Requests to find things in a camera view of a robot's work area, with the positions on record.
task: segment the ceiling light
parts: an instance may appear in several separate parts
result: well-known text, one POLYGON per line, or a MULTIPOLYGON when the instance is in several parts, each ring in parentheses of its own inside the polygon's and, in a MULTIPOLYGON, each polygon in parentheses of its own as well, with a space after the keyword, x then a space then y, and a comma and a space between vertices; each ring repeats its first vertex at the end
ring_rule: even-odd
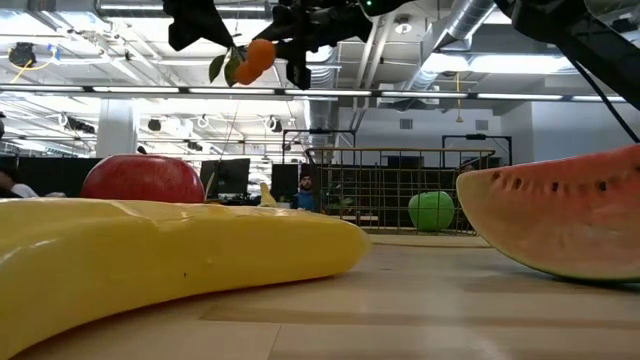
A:
POLYGON ((411 24, 409 24, 409 16, 403 15, 396 19, 396 32, 398 34, 406 34, 411 31, 411 24))
POLYGON ((478 99, 487 100, 528 100, 528 101, 553 101, 561 100, 562 95, 536 95, 536 94, 478 94, 478 99))
POLYGON ((371 96, 366 90, 285 90, 286 95, 301 96, 371 96))
POLYGON ((446 93, 428 91, 383 91, 383 97, 424 98, 424 99, 464 99, 466 93, 446 93))
POLYGON ((218 95, 273 95, 271 89, 228 89, 228 88, 189 88, 192 94, 218 94, 218 95))
POLYGON ((84 91, 80 86, 55 86, 55 85, 0 85, 0 91, 60 91, 77 92, 84 91))
MULTIPOLYGON (((627 102, 621 96, 607 96, 607 99, 611 102, 627 102)), ((571 98, 572 101, 585 101, 585 102, 601 102, 602 98, 596 95, 576 95, 571 98)))
POLYGON ((147 10, 147 11, 162 11, 162 5, 100 5, 101 10, 147 10))
POLYGON ((117 93, 177 93, 180 89, 174 87, 142 87, 142 86, 96 86, 93 88, 97 92, 117 92, 117 93))
POLYGON ((549 55, 480 55, 471 60, 469 71, 499 74, 553 74, 571 63, 549 55))
POLYGON ((262 6, 225 6, 218 5, 216 6, 216 10, 218 11, 240 11, 240 12, 249 12, 249 11, 264 11, 264 7, 262 6))
POLYGON ((469 61, 461 55, 435 53, 422 64, 423 71, 441 73, 445 71, 469 71, 469 61))

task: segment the red apple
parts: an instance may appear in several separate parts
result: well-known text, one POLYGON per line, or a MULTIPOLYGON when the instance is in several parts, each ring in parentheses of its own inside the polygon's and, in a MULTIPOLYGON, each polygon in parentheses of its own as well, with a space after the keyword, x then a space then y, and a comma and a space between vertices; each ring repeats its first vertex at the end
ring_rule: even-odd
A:
POLYGON ((182 160, 156 155, 115 155, 87 175, 82 197, 202 203, 204 189, 195 170, 182 160))

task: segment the orange fruit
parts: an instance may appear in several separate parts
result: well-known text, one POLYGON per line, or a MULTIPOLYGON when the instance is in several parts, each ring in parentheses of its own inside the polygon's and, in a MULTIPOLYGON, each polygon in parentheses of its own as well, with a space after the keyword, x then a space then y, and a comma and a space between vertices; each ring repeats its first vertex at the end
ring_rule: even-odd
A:
POLYGON ((249 66, 248 62, 243 62, 236 68, 233 78, 242 85, 249 85, 262 75, 262 70, 256 70, 249 66))
POLYGON ((247 48, 247 62, 256 70, 265 71, 276 60, 276 47, 269 40, 253 40, 247 48))

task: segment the yellow banana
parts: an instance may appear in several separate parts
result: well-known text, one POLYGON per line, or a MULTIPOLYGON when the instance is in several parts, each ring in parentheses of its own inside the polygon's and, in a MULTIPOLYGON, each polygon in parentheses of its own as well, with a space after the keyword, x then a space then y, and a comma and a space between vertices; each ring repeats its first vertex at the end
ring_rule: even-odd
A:
POLYGON ((262 207, 278 207, 278 203, 276 203, 276 199, 271 196, 269 192, 269 187, 265 183, 260 183, 260 205, 262 207))
POLYGON ((369 248, 308 212, 144 201, 0 202, 0 359, 180 297, 339 274, 369 248))

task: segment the table surface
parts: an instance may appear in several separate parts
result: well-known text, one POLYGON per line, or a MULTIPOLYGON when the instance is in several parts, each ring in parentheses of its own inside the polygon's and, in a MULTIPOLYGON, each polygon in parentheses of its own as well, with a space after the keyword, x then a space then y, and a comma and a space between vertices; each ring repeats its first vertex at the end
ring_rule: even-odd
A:
POLYGON ((593 287, 490 248, 376 245, 342 276, 112 316, 15 359, 640 359, 640 285, 593 287))

